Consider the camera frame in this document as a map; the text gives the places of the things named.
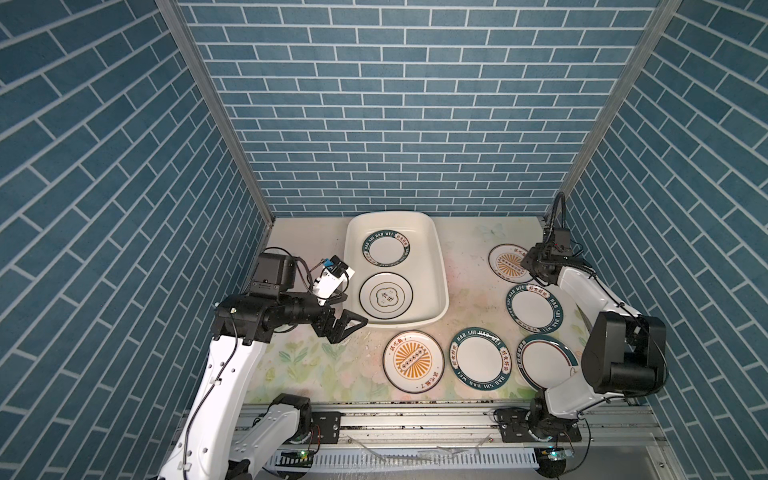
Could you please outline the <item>white plate green flower outline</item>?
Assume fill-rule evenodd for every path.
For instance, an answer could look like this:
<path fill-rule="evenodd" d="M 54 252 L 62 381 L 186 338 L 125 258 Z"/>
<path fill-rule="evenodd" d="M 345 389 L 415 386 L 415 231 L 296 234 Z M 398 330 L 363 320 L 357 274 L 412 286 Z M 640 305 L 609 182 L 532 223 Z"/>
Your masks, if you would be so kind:
<path fill-rule="evenodd" d="M 403 276 L 383 272 L 372 275 L 360 288 L 359 303 L 375 319 L 391 320 L 402 316 L 412 305 L 413 288 Z"/>

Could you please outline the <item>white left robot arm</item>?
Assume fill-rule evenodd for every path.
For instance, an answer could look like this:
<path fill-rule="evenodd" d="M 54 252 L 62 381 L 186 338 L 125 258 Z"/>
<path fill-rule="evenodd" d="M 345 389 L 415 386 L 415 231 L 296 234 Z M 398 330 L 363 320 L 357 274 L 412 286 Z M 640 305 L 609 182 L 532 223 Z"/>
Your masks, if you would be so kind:
<path fill-rule="evenodd" d="M 311 401 L 293 394 L 278 395 L 246 436 L 234 439 L 249 384 L 275 334 L 308 325 L 317 337 L 339 344 L 368 323 L 335 309 L 347 298 L 353 269 L 337 256 L 318 268 L 314 277 L 302 258 L 268 247 L 246 291 L 216 306 L 201 384 L 159 478 L 252 479 L 285 443 L 305 444 L 304 459 L 318 452 Z"/>

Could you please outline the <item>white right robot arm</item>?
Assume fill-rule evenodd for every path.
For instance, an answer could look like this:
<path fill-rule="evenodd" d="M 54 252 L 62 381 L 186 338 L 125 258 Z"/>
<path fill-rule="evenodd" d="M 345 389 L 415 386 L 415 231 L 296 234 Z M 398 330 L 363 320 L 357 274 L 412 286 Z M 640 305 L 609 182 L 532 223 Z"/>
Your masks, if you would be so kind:
<path fill-rule="evenodd" d="M 616 398 L 641 398 L 660 391 L 668 378 L 666 326 L 619 300 L 572 248 L 556 240 L 536 243 L 521 261 L 535 280 L 556 285 L 591 317 L 581 369 L 537 393 L 527 408 L 494 411 L 505 443 L 580 439 L 579 418 Z"/>

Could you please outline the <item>green rim plate back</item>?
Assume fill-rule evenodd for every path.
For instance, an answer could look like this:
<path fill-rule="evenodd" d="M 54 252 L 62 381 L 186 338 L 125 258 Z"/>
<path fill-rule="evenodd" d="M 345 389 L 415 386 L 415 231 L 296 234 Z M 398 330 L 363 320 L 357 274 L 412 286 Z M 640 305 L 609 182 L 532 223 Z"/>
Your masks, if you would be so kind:
<path fill-rule="evenodd" d="M 364 258 L 376 267 L 394 267 L 410 255 L 409 239 L 396 230 L 378 230 L 369 234 L 362 244 Z"/>

